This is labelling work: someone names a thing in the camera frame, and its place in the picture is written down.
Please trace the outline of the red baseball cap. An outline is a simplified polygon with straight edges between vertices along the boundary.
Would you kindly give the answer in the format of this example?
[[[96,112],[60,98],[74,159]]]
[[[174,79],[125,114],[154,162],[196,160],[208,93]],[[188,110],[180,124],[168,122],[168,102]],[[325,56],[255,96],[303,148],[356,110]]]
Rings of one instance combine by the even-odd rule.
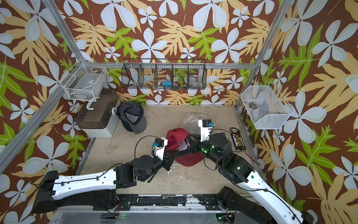
[[[185,167],[192,167],[204,159],[202,154],[190,152],[189,132],[183,128],[169,130],[166,135],[168,139],[168,150],[178,150],[175,161]]]

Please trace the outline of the dark grey baseball cap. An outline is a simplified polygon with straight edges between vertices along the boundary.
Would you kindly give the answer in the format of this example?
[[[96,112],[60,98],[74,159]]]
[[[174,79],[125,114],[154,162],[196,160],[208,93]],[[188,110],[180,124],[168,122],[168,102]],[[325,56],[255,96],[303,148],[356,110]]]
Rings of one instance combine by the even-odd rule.
[[[145,131],[147,123],[141,104],[131,101],[123,102],[120,104],[120,115],[124,121],[130,124],[135,134]]]

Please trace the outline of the black baseball cap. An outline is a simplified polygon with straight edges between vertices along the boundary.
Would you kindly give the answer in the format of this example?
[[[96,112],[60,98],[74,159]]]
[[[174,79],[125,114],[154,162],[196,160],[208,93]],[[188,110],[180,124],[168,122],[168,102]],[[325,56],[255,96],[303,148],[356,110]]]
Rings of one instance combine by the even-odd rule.
[[[117,112],[116,112],[116,115],[118,116],[119,120],[122,122],[122,125],[123,127],[125,128],[126,131],[129,131],[129,132],[133,132],[133,129],[132,127],[130,126],[130,124],[126,121],[124,121],[122,118],[121,118],[121,115],[120,115],[120,106],[117,107]]]

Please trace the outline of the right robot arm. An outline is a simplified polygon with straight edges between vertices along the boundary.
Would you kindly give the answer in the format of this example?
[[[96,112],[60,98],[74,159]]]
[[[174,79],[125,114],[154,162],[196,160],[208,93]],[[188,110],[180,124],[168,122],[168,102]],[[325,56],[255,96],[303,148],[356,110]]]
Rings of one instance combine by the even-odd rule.
[[[191,153],[201,153],[216,164],[218,172],[236,187],[243,189],[257,203],[238,195],[229,187],[217,194],[219,206],[227,211],[239,211],[259,224],[312,224],[314,217],[300,212],[284,201],[261,178],[254,167],[232,150],[224,133],[213,133],[214,124],[209,119],[198,120],[200,134],[194,134],[190,143]]]

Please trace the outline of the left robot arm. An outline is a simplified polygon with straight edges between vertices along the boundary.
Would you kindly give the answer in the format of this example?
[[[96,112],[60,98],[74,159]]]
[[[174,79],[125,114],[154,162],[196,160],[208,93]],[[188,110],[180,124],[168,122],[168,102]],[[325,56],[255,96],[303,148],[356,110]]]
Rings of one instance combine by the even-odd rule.
[[[117,189],[150,182],[160,169],[170,170],[178,150],[168,150],[168,141],[157,138],[152,155],[143,155],[129,163],[118,163],[106,171],[76,176],[49,171],[37,187],[31,212],[42,214],[64,206],[87,205],[95,211],[106,211],[118,203]]]

